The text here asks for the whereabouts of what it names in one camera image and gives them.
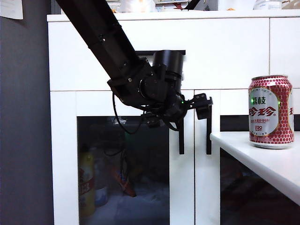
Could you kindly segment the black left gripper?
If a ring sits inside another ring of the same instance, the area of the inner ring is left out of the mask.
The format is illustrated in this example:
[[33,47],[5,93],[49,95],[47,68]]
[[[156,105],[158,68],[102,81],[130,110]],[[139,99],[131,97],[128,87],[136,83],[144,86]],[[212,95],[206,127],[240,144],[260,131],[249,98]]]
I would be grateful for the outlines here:
[[212,115],[212,97],[207,99],[205,93],[194,95],[186,100],[181,93],[168,93],[163,103],[152,105],[150,112],[141,115],[149,128],[161,127],[161,120],[165,124],[180,124],[189,109],[195,109],[198,120],[210,119]]

